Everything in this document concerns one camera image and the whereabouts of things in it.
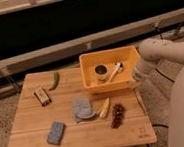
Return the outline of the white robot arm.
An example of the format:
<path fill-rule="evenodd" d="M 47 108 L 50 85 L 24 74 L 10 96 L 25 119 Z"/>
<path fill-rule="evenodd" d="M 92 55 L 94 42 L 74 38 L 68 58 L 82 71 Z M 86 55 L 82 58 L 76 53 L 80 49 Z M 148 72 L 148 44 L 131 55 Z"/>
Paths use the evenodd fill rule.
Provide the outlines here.
<path fill-rule="evenodd" d="M 144 81 L 161 59 L 183 65 L 171 89 L 168 147 L 184 147 L 184 42 L 145 39 L 139 44 L 140 58 L 132 70 L 136 81 Z"/>

